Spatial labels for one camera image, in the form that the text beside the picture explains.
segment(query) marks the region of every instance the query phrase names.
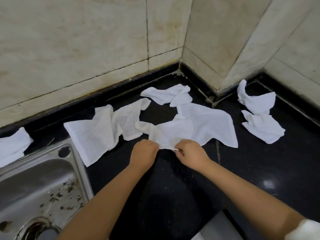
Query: stainless steel sink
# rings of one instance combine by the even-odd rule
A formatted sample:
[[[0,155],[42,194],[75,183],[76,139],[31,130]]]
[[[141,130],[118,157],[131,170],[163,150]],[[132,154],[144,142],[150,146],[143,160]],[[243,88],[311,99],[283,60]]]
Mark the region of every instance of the stainless steel sink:
[[[54,239],[93,193],[71,139],[0,169],[0,239]]]

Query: white sleeve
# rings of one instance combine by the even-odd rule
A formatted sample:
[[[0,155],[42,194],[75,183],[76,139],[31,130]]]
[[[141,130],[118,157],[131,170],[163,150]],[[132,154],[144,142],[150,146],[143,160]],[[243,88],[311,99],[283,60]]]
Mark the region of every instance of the white sleeve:
[[[286,235],[285,240],[320,240],[320,223],[303,220],[296,229]]]

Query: person's left arm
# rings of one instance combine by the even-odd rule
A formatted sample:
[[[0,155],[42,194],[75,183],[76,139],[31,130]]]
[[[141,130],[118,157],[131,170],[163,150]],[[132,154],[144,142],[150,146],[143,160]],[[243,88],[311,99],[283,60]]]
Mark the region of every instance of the person's left arm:
[[[94,196],[58,235],[57,240],[106,240],[140,178],[153,165],[159,146],[138,142],[129,165]]]

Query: hand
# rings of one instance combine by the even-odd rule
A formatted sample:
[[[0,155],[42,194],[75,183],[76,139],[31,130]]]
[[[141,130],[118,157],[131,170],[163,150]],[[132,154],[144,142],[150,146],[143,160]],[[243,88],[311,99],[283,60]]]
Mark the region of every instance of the hand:
[[[198,172],[206,167],[207,162],[211,161],[205,150],[196,141],[184,139],[174,148],[179,149],[174,152],[182,164]]]
[[[131,152],[129,166],[145,173],[154,164],[158,150],[159,145],[151,140],[137,142]]]

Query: person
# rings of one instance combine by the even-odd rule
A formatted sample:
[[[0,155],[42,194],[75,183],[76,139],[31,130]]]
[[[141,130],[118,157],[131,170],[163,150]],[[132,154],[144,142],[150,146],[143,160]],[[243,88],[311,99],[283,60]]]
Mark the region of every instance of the person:
[[[307,220],[272,195],[212,161],[197,142],[183,139],[175,148],[182,164],[198,171],[222,190],[265,238],[320,239],[319,223]],[[154,164],[158,150],[158,144],[151,140],[138,142],[129,165],[75,215],[57,240],[108,239],[131,191]]]

